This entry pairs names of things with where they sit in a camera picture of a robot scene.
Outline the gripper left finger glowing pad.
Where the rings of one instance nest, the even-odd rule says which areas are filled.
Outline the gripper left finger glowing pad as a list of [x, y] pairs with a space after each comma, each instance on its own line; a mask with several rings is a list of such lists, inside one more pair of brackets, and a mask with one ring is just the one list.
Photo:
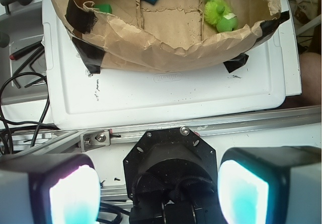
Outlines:
[[1, 157], [1, 223], [97, 223], [100, 194], [85, 154]]

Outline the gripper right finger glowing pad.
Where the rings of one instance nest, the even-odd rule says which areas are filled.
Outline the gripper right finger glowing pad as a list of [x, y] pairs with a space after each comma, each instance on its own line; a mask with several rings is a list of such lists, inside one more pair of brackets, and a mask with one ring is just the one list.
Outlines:
[[217, 186], [227, 223], [321, 223], [321, 148], [232, 147]]

